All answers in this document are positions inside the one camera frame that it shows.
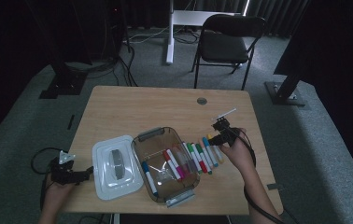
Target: black curtain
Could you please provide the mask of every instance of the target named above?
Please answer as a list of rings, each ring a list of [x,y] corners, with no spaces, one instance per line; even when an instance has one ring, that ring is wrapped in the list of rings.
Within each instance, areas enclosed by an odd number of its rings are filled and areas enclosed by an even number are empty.
[[[311,0],[275,74],[316,88],[353,157],[353,1]]]

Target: wooden table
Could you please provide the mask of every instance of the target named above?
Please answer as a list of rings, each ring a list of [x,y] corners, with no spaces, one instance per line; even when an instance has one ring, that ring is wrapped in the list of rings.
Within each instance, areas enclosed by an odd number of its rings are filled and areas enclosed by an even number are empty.
[[[199,105],[197,99],[207,100]],[[155,127],[172,127],[183,141],[197,142],[207,133],[216,135],[212,118],[236,108],[226,116],[232,127],[247,129],[257,157],[257,170],[267,189],[275,179],[261,131],[246,91],[138,88],[98,86],[92,91],[69,153],[75,154],[74,170],[92,166],[92,147],[100,141],[128,134],[132,137]],[[65,212],[247,215],[244,182],[237,169],[225,162],[203,174],[194,189],[195,197],[176,207],[155,203],[145,186],[113,201],[98,198],[94,177],[77,186],[64,207]],[[276,211],[283,211],[276,189],[267,190]]]

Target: blue marker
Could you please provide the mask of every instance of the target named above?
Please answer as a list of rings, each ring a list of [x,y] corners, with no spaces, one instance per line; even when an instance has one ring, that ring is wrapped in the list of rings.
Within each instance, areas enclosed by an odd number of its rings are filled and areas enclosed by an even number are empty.
[[[209,157],[211,158],[211,161],[214,162],[214,166],[218,167],[218,162],[217,159],[215,159],[214,153],[211,150],[211,147],[209,146],[209,142],[206,139],[206,137],[203,137],[203,142],[206,150],[208,151]]]
[[[150,184],[150,188],[152,190],[153,195],[156,197],[159,197],[159,194],[157,193],[156,187],[154,186],[153,178],[150,175],[148,165],[145,161],[142,162],[142,169],[144,169],[144,172],[147,175],[148,182]]]

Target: transparent plastic container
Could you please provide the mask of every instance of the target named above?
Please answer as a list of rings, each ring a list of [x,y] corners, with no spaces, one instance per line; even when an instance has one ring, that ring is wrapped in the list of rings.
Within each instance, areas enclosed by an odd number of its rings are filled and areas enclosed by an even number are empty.
[[[174,129],[163,127],[141,133],[132,142],[132,149],[148,195],[154,202],[172,207],[194,197],[193,189],[199,184],[200,176]],[[167,162],[170,161],[164,155],[167,149],[178,167],[172,161]]]

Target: hand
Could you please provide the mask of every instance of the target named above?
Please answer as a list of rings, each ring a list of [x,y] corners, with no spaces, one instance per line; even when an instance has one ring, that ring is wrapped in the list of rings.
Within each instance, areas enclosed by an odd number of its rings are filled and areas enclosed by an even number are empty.
[[[63,204],[66,202],[69,193],[75,184],[61,185],[51,181],[51,175],[47,178],[47,190],[43,202],[42,214],[38,223],[55,223],[56,217]]]
[[[240,128],[240,137],[246,139],[246,129]],[[232,147],[219,146],[220,150],[229,158],[232,164],[242,172],[247,167],[255,167],[248,148],[241,139],[236,138]]]

